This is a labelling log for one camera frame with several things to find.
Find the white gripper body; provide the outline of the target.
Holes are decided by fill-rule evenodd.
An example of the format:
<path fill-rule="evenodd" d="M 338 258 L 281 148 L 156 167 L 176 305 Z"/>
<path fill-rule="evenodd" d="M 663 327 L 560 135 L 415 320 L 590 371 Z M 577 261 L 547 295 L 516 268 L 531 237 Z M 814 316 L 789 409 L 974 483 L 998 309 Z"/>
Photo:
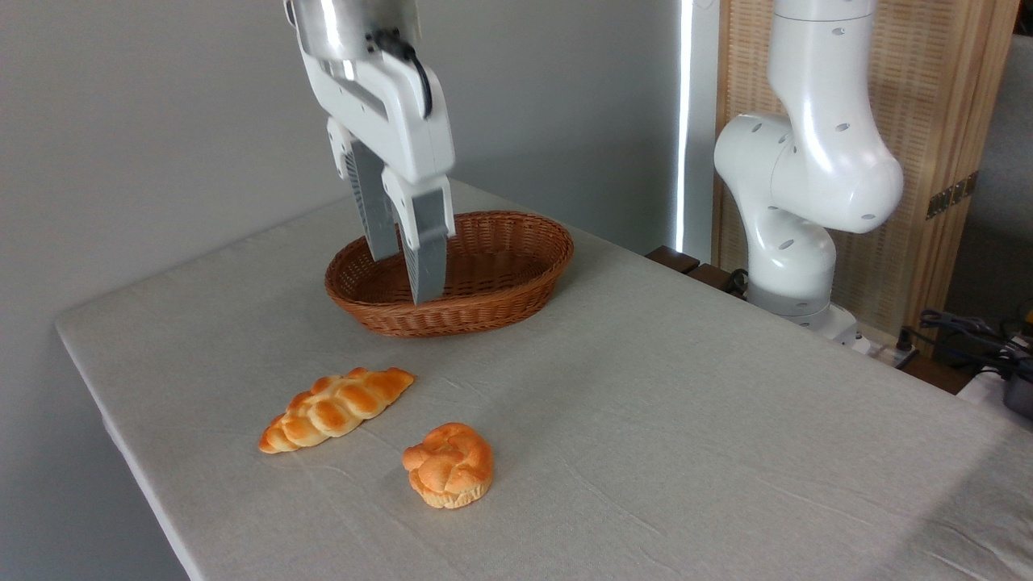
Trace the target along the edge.
<path fill-rule="evenodd" d="M 453 169 L 453 135 L 440 82 L 431 70 L 431 108 L 416 67 L 376 49 L 358 61 L 302 54 L 317 102 L 387 166 L 416 184 Z"/>

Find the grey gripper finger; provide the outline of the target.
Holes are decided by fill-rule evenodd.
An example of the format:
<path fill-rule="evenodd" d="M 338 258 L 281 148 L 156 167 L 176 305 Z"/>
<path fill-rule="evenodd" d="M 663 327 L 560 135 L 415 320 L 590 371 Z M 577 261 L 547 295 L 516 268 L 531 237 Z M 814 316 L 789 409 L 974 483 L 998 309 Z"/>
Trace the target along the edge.
<path fill-rule="evenodd" d="M 411 183 L 384 169 L 383 186 L 397 212 L 412 300 L 436 300 L 444 290 L 447 244 L 455 235 L 450 181 L 438 175 Z"/>
<path fill-rule="evenodd" d="M 392 200 L 383 186 L 383 161 L 333 117 L 326 120 L 326 133 L 338 173 L 357 202 L 372 258 L 381 261 L 396 255 L 399 243 Z"/>

